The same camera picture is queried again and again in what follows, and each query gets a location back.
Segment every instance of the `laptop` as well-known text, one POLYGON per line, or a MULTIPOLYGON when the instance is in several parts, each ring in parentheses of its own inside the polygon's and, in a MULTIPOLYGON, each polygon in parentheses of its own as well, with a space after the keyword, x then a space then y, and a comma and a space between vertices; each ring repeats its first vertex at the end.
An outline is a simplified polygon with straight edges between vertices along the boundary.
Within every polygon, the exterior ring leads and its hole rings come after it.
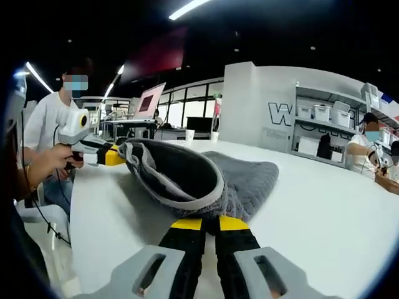
POLYGON ((154 114, 166 83, 145 90, 140 97, 135 114, 130 121, 155 122, 154 114))

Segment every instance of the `cup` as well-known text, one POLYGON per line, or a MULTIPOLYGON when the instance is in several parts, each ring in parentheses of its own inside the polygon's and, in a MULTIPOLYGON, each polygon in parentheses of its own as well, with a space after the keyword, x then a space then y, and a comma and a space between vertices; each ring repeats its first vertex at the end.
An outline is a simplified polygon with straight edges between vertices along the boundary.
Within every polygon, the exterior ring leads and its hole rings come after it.
POLYGON ((211 141, 218 142, 219 139, 219 132, 211 132, 211 141))
POLYGON ((194 140, 195 130, 186 130, 186 141, 193 141, 194 140))

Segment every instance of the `white shelving unit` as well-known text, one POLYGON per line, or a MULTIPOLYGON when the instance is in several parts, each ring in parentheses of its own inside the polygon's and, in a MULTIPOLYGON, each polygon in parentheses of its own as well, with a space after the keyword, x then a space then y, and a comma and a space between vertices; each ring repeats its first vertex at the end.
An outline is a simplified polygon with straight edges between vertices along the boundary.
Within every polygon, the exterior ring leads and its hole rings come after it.
MULTIPOLYGON (((293 106, 293 116, 294 116, 294 121, 292 124, 292 130, 291 130, 291 147, 289 148, 289 153, 293 154, 295 156, 300 156, 303 158, 307 159, 312 159, 318 162, 322 163, 327 163, 333 166, 337 167, 344 167, 344 162, 335 162, 331 161, 329 159, 324 159, 320 158, 317 156, 313 156, 311 154, 304 154, 304 153, 299 153, 297 151, 293 150, 294 147, 294 131, 295 131, 295 126, 297 124, 303 124, 303 125, 310 125, 318 128, 328 128, 329 130, 336 131, 336 132, 341 132, 345 133, 348 135, 355 135, 358 132, 354 130, 353 128, 346 128, 344 126, 338 126, 336 124, 326 122, 326 121, 319 121, 319 120, 313 120, 313 119, 306 119, 306 118, 300 118, 296 116, 296 108, 297 108, 297 100, 298 98, 304 98, 306 100, 314 100, 315 102, 324 102, 326 104, 334 104, 336 101, 340 101, 343 103, 348 104, 352 109, 355 110, 355 123, 359 123, 359 112, 361 113, 366 113, 371 111, 376 115, 378 120, 394 130, 399 130, 399 121, 390 118, 387 116, 384 112, 381 111, 381 109, 377 109, 374 107, 370 107, 367 105, 366 101, 362 100, 361 98, 357 98, 351 95, 346 95, 344 93, 340 92, 335 92, 332 90, 327 90, 327 89, 320 89, 320 88, 313 88, 313 87, 303 87, 303 86, 296 86, 296 99, 294 102, 293 106)), ((389 145, 386 145, 385 143, 382 143, 381 141, 377 142, 378 144, 382 145, 384 150, 390 153, 390 147, 389 145)))

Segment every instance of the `jeans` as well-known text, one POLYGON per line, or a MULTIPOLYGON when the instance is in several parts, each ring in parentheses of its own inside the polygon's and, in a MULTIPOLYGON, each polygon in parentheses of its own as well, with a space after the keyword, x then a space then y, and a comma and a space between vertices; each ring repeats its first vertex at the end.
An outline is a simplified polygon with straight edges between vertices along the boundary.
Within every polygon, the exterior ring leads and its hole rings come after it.
POLYGON ((59 181, 57 177, 51 176, 43 182, 44 196, 46 201, 50 204, 60 206, 67 214, 68 219, 73 186, 74 184, 71 178, 61 179, 59 181))

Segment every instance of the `ceiling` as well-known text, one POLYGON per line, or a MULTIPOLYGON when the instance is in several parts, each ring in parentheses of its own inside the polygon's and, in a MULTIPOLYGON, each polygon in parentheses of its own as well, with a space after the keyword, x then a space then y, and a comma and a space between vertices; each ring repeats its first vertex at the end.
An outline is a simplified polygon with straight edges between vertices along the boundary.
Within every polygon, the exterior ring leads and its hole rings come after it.
MULTIPOLYGON (((399 100, 399 56, 394 48, 399 26, 384 1, 212 0, 175 22, 168 19, 189 1, 69 1, 46 13, 35 2, 21 18, 27 47, 18 55, 29 60, 53 90, 60 88, 56 78, 62 62, 72 54, 86 55, 94 62, 87 95, 101 96, 128 53, 185 26, 182 70, 117 85, 110 96, 137 96, 158 81, 168 82, 170 88, 222 77, 226 64, 251 60, 256 65, 335 72, 375 84, 399 100)), ((46 95, 47 90, 30 78, 28 100, 46 95)))

